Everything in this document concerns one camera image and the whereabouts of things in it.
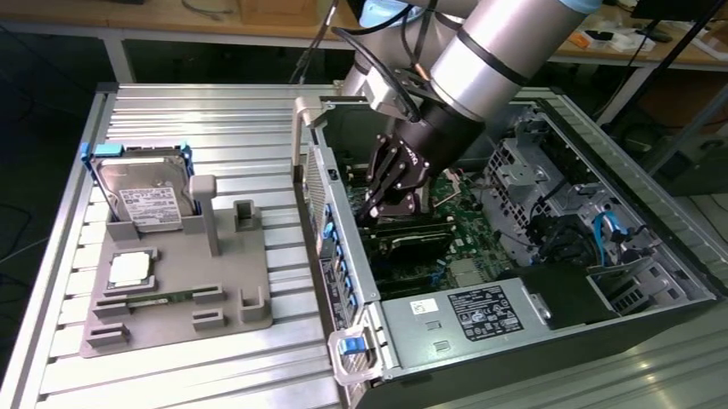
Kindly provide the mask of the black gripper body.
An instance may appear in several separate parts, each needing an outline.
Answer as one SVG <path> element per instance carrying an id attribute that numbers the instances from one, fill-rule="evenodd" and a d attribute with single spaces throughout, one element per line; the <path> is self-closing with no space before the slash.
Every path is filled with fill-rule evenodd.
<path id="1" fill-rule="evenodd" d="M 422 187 L 464 155 L 485 129 L 485 123 L 466 118 L 440 101 L 425 100 L 417 122 L 398 120 L 394 140 L 405 145 L 410 164 L 402 188 Z"/>

